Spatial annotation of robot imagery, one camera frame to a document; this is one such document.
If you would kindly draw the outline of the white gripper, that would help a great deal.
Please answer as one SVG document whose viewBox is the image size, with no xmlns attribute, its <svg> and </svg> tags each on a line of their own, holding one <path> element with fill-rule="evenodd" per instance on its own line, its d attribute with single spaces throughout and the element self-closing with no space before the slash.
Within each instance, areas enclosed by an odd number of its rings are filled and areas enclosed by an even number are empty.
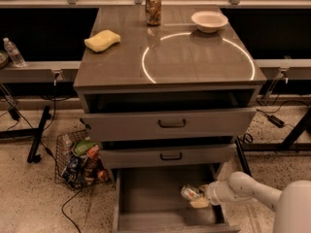
<svg viewBox="0 0 311 233">
<path fill-rule="evenodd" d="M 212 205 L 220 205 L 230 199 L 230 188 L 226 181 L 203 184 L 198 189 L 205 193 L 205 197 L 199 197 L 190 201 L 191 206 L 195 209 L 207 208 L 210 203 Z"/>
</svg>

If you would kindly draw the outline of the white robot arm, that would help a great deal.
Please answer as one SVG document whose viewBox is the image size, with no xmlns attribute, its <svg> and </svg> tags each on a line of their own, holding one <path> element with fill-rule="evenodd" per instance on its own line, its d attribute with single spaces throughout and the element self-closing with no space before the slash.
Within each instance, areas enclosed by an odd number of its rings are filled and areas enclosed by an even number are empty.
<svg viewBox="0 0 311 233">
<path fill-rule="evenodd" d="M 195 188 L 188 200 L 194 208 L 256 199 L 275 213 L 273 233 L 311 233 L 311 182 L 295 181 L 283 190 L 259 183 L 243 172 L 227 181 Z"/>
</svg>

